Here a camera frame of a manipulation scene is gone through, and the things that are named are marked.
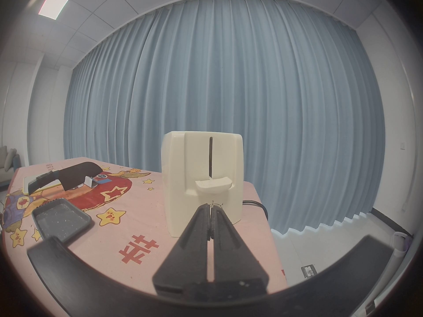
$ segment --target blue curtain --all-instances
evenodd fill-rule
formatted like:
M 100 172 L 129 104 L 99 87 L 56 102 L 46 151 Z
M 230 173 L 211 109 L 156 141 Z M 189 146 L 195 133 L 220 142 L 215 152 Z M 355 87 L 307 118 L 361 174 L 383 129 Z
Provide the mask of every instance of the blue curtain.
M 384 157 L 377 81 L 355 31 L 287 0 L 187 0 L 126 25 L 74 69 L 66 158 L 160 171 L 172 130 L 239 133 L 272 228 L 368 212 Z

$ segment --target yellow board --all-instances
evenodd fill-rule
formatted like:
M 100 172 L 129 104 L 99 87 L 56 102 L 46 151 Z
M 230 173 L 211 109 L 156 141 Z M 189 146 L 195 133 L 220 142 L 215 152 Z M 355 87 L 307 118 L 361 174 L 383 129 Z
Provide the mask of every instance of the yellow board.
M 28 194 L 28 184 L 29 184 L 29 182 L 33 181 L 36 177 L 38 177 L 38 176 L 40 176 L 40 175 L 43 175 L 43 174 L 37 174 L 37 175 L 33 175 L 33 176 L 27 176 L 27 177 L 24 177 L 24 189 L 23 189 L 23 194 L 24 194 L 24 195 L 29 195 L 29 194 Z M 38 191 L 40 191 L 40 190 L 45 190 L 45 189 L 52 188 L 52 187 L 56 187 L 56 186 L 58 186 L 59 184 L 61 184 L 61 183 L 60 183 L 60 181 L 59 181 L 59 180 L 55 180 L 55 181 L 53 181 L 53 182 L 50 182 L 50 183 L 49 183 L 49 184 L 47 184 L 46 186 L 44 186 L 44 187 L 42 187 L 42 188 L 38 189 Z

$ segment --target ceiling light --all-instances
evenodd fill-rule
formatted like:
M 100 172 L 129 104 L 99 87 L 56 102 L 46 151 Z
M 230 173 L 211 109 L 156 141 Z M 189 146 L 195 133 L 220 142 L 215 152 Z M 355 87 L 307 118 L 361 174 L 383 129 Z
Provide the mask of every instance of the ceiling light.
M 46 0 L 39 11 L 39 15 L 56 20 L 67 2 L 68 0 Z

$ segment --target table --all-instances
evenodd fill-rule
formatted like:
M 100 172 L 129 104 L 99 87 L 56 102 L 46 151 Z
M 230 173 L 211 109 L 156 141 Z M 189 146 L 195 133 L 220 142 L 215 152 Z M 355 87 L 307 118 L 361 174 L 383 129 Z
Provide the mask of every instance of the table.
M 26 176 L 92 161 L 103 172 L 94 188 L 81 185 L 64 191 L 61 185 L 22 193 Z M 41 242 L 31 215 L 36 207 L 56 198 L 66 198 L 88 213 L 93 226 L 69 249 L 89 266 L 137 290 L 156 294 L 151 278 L 177 241 L 167 230 L 161 173 L 133 169 L 92 160 L 73 158 L 16 170 L 3 211 L 3 247 L 12 268 L 36 300 L 55 316 L 67 316 L 47 291 L 29 258 L 27 249 Z M 260 201 L 254 186 L 244 182 L 244 199 Z M 260 207 L 244 205 L 242 219 L 234 227 L 269 275 L 268 293 L 287 288 L 272 233 Z M 208 257 L 213 247 L 209 242 Z M 208 280 L 213 280 L 213 263 L 208 261 Z

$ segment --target black cable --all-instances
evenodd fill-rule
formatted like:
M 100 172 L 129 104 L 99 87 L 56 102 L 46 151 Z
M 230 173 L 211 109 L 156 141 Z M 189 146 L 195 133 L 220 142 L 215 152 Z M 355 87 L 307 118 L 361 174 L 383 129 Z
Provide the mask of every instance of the black cable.
M 267 214 L 267 209 L 260 202 L 253 201 L 252 199 L 246 199 L 245 201 L 242 201 L 242 205 L 255 205 L 257 207 L 262 208 L 264 210 L 264 214 L 266 215 L 266 219 L 269 220 L 269 215 Z

